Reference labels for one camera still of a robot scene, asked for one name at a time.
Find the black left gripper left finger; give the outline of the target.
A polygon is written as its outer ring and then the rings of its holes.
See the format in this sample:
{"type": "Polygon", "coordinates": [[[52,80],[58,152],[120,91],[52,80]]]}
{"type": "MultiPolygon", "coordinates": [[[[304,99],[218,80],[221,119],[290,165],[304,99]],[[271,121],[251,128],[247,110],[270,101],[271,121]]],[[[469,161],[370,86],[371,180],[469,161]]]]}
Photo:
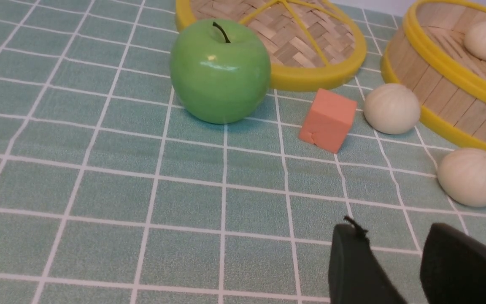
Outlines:
{"type": "Polygon", "coordinates": [[[328,284],[332,304],[406,304],[370,247],[368,231],[351,217],[332,233],[328,284]]]}

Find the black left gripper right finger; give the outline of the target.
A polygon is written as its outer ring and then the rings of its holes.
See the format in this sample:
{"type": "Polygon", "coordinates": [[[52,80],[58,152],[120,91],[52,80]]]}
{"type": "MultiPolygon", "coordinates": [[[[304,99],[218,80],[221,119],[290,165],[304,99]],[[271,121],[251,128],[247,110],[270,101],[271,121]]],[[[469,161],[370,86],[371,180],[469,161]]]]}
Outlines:
{"type": "Polygon", "coordinates": [[[450,225],[433,223],[420,281],[430,304],[486,304],[486,245],[450,225]]]}

